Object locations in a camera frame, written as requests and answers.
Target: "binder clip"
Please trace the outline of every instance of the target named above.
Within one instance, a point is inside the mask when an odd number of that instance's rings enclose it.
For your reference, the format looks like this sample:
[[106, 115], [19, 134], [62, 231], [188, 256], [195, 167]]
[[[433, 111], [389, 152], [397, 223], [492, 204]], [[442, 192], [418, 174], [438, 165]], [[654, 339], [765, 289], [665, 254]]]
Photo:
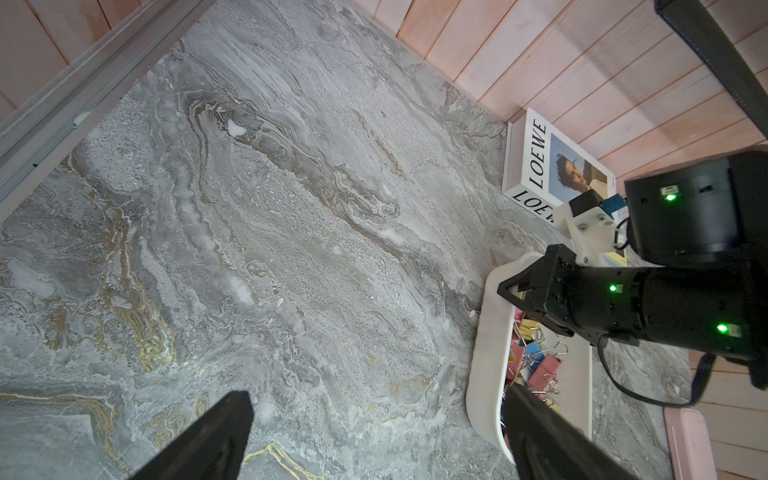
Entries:
[[507, 362], [507, 379], [512, 380], [520, 371], [525, 356], [525, 347], [512, 342], [509, 346], [509, 361]]

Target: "wooden plank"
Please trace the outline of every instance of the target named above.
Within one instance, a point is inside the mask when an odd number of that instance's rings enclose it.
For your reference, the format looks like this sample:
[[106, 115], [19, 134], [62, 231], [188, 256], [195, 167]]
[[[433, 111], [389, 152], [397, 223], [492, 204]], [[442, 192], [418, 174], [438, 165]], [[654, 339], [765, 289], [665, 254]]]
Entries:
[[458, 0], [413, 0], [397, 38], [419, 57], [426, 57], [456, 5]]
[[576, 142], [611, 123], [701, 65], [677, 35], [669, 35], [554, 124]]
[[572, 7], [569, 5], [480, 98], [480, 105], [497, 118], [514, 117], [639, 3], [637, 0], [574, 0]]
[[768, 412], [699, 403], [696, 409], [707, 420], [710, 440], [768, 451]]
[[765, 0], [721, 0], [709, 7], [725, 35], [733, 42], [759, 30], [768, 18], [768, 2]]
[[752, 71], [768, 68], [768, 25], [737, 43], [736, 50]]
[[715, 466], [756, 480], [768, 480], [768, 452], [711, 441]]
[[[757, 79], [763, 86], [768, 85], [768, 70], [757, 74]], [[735, 124], [745, 117], [746, 115], [730, 94], [727, 91], [721, 91], [709, 100], [602, 157], [601, 163], [617, 176], [621, 176]]]
[[16, 105], [0, 92], [0, 123], [16, 111]]
[[349, 0], [364, 15], [373, 18], [376, 14], [376, 8], [379, 6], [379, 0]]
[[517, 0], [456, 78], [456, 86], [479, 100], [569, 2], [575, 5], [571, 0]]
[[[768, 67], [768, 26], [736, 47], [753, 72]], [[601, 158], [721, 91], [723, 85], [701, 65], [586, 138], [581, 146]]]
[[657, 170], [659, 168], [669, 167], [670, 165], [682, 164], [683, 162], [696, 160], [697, 158], [709, 157], [710, 155], [724, 154], [729, 151], [739, 150], [758, 144], [763, 139], [763, 134], [757, 130], [757, 127], [749, 118], [744, 118], [737, 123], [718, 131], [708, 137], [665, 155], [658, 160], [645, 164], [635, 170], [622, 175], [617, 179], [617, 192], [624, 195], [624, 181], [638, 175]]
[[386, 31], [397, 35], [402, 20], [406, 17], [411, 7], [411, 0], [379, 0], [373, 19]]
[[742, 409], [768, 410], [768, 392], [753, 387], [746, 373], [712, 372], [701, 401]]
[[0, 91], [21, 105], [67, 62], [24, 0], [0, 2], [0, 31]]
[[514, 3], [462, 0], [426, 60], [446, 78], [455, 80]]
[[724, 470], [717, 469], [717, 480], [754, 480], [753, 478], [743, 477], [736, 475], [735, 473], [725, 472]]
[[[696, 350], [688, 350], [688, 360], [692, 369], [697, 368], [699, 360], [704, 356], [703, 352], [697, 352]], [[749, 373], [749, 369], [743, 365], [737, 365], [725, 360], [723, 357], [718, 356], [715, 360], [715, 364], [712, 367], [715, 372], [735, 372], [735, 373]]]
[[640, 3], [541, 91], [529, 106], [559, 118], [671, 33], [653, 0]]
[[98, 2], [104, 15], [107, 16], [110, 28], [114, 28], [141, 5], [139, 0], [98, 0]]
[[72, 63], [109, 31], [97, 0], [27, 0], [48, 35]]

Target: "black cable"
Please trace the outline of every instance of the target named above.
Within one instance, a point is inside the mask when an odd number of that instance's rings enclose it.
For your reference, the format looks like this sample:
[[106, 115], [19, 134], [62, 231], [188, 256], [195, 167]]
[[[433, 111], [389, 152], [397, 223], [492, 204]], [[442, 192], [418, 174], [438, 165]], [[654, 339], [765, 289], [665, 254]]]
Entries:
[[697, 367], [696, 375], [694, 376], [693, 382], [690, 384], [690, 401], [688, 403], [660, 402], [659, 400], [650, 399], [646, 396], [640, 395], [639, 393], [635, 393], [614, 379], [614, 376], [611, 375], [611, 371], [605, 362], [605, 346], [608, 344], [608, 338], [608, 335], [603, 335], [598, 340], [598, 356], [600, 357], [600, 362], [603, 364], [605, 372], [608, 374], [608, 378], [611, 379], [614, 385], [616, 385], [616, 388], [621, 390], [623, 394], [635, 400], [640, 400], [641, 402], [650, 403], [651, 405], [660, 407], [671, 407], [673, 409], [685, 409], [687, 407], [696, 405], [699, 400], [701, 400], [701, 396], [704, 394], [704, 389], [707, 387], [707, 382], [710, 381], [710, 374], [712, 373], [712, 367], [715, 363], [717, 355], [714, 353], [705, 353], [701, 357], [701, 360], [699, 360], [699, 366]]
[[627, 225], [627, 241], [624, 242], [624, 244], [621, 247], [616, 247], [616, 242], [619, 241], [619, 229], [621, 229], [621, 226], [624, 225], [626, 222], [629, 221], [629, 217], [623, 219], [619, 224], [616, 226], [616, 230], [614, 230], [614, 248], [616, 250], [623, 250], [627, 248], [627, 245], [629, 244], [629, 225]]

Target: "pink wooden wall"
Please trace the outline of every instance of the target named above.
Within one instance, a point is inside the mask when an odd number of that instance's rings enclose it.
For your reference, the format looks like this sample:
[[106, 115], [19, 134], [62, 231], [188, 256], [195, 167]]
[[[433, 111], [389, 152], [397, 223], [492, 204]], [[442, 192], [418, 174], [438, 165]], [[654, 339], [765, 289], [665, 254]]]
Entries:
[[[765, 141], [651, 0], [350, 1], [497, 119], [532, 107], [620, 180]], [[703, 3], [768, 85], [768, 1]]]
[[140, 4], [140, 0], [1, 0], [0, 121]]

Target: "white plastic container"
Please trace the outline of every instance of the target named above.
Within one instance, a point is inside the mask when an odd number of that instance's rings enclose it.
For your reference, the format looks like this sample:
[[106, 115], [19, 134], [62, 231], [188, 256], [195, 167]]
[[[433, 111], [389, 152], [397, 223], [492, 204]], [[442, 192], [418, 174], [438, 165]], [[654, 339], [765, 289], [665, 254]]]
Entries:
[[[488, 275], [467, 386], [469, 422], [512, 463], [515, 460], [502, 435], [501, 409], [516, 307], [496, 290], [501, 281], [517, 275], [539, 258], [540, 253], [526, 253], [520, 260], [499, 266]], [[579, 336], [560, 339], [546, 327], [543, 330], [544, 348], [561, 340], [568, 344], [568, 354], [558, 356], [563, 360], [558, 371], [560, 393], [552, 398], [560, 407], [563, 418], [592, 440], [592, 349], [589, 342]], [[508, 430], [514, 430], [514, 419], [505, 418], [505, 424]]]

